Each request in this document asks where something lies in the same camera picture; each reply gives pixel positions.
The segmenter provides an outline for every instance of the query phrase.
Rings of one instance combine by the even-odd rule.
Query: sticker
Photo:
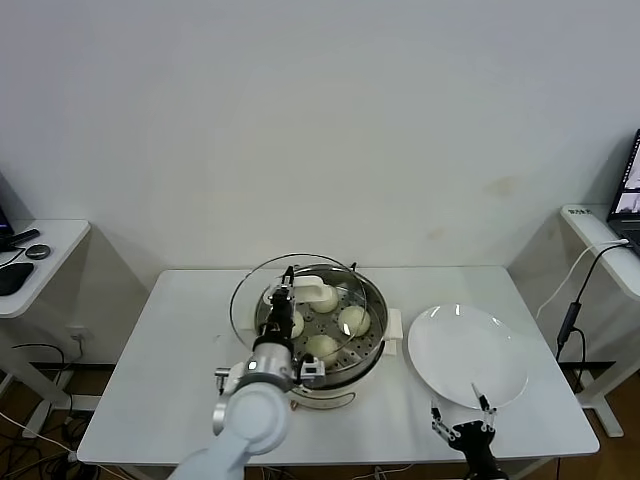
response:
[[[588,208],[570,208],[568,211],[570,215],[591,215]]]

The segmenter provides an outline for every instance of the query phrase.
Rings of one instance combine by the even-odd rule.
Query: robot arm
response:
[[[253,455],[270,452],[284,440],[291,413],[285,392],[294,384],[324,379],[324,363],[316,358],[305,356],[295,371],[292,367],[292,267],[270,301],[271,312],[251,358],[230,370],[216,371],[221,393],[213,415],[217,437],[208,448],[189,455],[172,473],[172,480],[241,480]],[[227,377],[230,385],[225,388]]]

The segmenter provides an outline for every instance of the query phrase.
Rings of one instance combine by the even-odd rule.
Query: laptop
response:
[[[640,253],[640,130],[633,140],[631,154],[618,187],[607,224],[620,237],[629,240]]]

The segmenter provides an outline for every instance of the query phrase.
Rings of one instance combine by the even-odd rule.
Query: laptop screen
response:
[[[609,216],[640,216],[640,130],[636,132],[633,148],[622,176]]]

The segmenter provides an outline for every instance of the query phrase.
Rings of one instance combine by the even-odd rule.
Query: steamed bun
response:
[[[307,341],[307,353],[318,357],[330,368],[338,361],[338,342],[328,335],[314,335]]]
[[[291,340],[298,338],[304,330],[304,319],[299,311],[293,313],[293,330],[291,331]]]
[[[312,310],[318,313],[329,313],[338,306],[338,291],[335,287],[328,285],[331,289],[331,297],[321,302],[309,302]]]
[[[364,308],[352,305],[340,312],[338,317],[340,331],[345,335],[361,337],[369,331],[371,327],[371,317]]]

